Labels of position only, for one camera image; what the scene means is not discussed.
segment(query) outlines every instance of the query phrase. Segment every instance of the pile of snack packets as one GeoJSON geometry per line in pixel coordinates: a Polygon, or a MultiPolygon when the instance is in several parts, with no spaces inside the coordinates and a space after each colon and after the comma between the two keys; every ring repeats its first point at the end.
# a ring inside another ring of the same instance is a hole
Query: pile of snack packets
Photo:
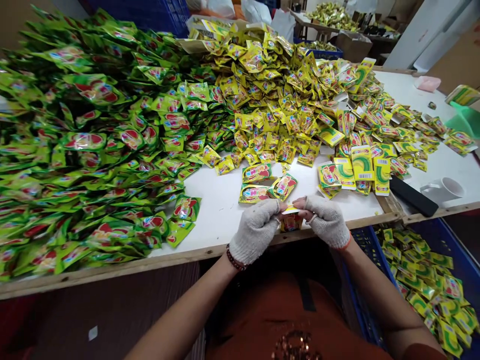
{"type": "Polygon", "coordinates": [[[460,358],[480,334],[477,314],[464,297],[462,280],[452,275],[450,256],[431,251],[410,228],[386,228],[382,250],[403,297],[437,338],[447,355],[460,358]]]}
{"type": "Polygon", "coordinates": [[[250,195],[240,199],[285,200],[297,183],[287,172],[296,152],[312,167],[324,143],[336,149],[333,167],[319,169],[331,198],[342,188],[367,195],[375,164],[383,180],[388,166],[402,176],[410,161],[426,170],[435,135],[461,154],[470,144],[395,103],[371,61],[317,64],[263,23],[226,29],[202,20],[203,39],[176,39],[101,9],[84,21],[34,11],[43,22],[27,22],[33,32],[22,32],[23,49],[4,50],[0,62],[10,108],[1,114],[2,281],[140,259],[162,243],[175,248],[201,202],[185,194],[183,180],[203,164],[218,175],[243,158],[261,165],[262,178],[244,181],[250,195]],[[283,175],[259,188],[274,161],[283,175]],[[344,183],[344,173],[353,179],[344,183]],[[161,210],[170,205],[167,218],[161,210]]]}

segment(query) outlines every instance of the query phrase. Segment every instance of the green plastic basket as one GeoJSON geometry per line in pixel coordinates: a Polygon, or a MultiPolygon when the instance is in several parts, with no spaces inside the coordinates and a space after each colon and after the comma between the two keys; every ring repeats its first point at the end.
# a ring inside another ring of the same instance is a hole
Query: green plastic basket
{"type": "Polygon", "coordinates": [[[448,120],[445,126],[464,132],[473,139],[480,139],[480,112],[453,101],[450,105],[456,109],[456,115],[448,120]]]}

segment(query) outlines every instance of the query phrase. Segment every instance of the white knit glove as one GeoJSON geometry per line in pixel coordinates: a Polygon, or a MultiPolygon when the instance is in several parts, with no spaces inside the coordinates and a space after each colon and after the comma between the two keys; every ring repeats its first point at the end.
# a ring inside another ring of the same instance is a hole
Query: white knit glove
{"type": "Polygon", "coordinates": [[[339,207],[316,195],[301,197],[293,202],[298,214],[313,232],[333,249],[344,249],[350,242],[350,231],[339,207]]]}
{"type": "Polygon", "coordinates": [[[276,199],[262,200],[243,212],[238,231],[230,242],[230,254],[239,263],[250,265],[269,246],[279,227],[276,216],[287,206],[276,199]]]}

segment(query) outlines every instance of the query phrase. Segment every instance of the wooden table frame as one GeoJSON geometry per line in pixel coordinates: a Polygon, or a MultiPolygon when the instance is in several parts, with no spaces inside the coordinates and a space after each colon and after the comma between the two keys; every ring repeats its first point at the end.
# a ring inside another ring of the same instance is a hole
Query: wooden table frame
{"type": "MultiPolygon", "coordinates": [[[[409,74],[412,76],[416,75],[413,70],[389,69],[381,66],[374,66],[373,70],[409,74]]],[[[383,210],[383,214],[347,221],[346,225],[349,229],[358,229],[370,225],[395,221],[403,221],[405,224],[418,223],[428,219],[480,209],[480,201],[472,202],[464,205],[439,209],[432,217],[427,218],[421,214],[407,215],[404,212],[402,205],[392,193],[390,196],[377,196],[376,198],[383,210]]],[[[271,245],[290,243],[298,240],[308,239],[313,236],[315,235],[311,229],[281,233],[275,235],[271,245]]],[[[6,282],[0,284],[0,300],[42,293],[95,281],[116,278],[124,275],[141,273],[144,271],[219,257],[224,253],[224,251],[225,245],[217,245],[163,256],[148,257],[112,266],[83,269],[79,271],[65,272],[59,275],[42,276],[33,279],[6,282]]]]}

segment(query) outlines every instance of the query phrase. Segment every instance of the white plastic bag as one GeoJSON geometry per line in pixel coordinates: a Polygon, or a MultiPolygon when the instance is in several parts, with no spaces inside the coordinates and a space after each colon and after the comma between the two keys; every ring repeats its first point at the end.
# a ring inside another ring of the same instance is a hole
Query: white plastic bag
{"type": "Polygon", "coordinates": [[[292,14],[284,12],[282,9],[277,9],[270,26],[290,44],[294,43],[295,18],[292,14]]]}
{"type": "Polygon", "coordinates": [[[235,9],[232,0],[208,0],[206,2],[206,8],[222,15],[226,19],[235,18],[235,9]]]}
{"type": "Polygon", "coordinates": [[[269,7],[261,2],[255,0],[242,0],[241,10],[245,19],[252,24],[265,23],[270,25],[272,23],[272,16],[270,15],[269,7]]]}

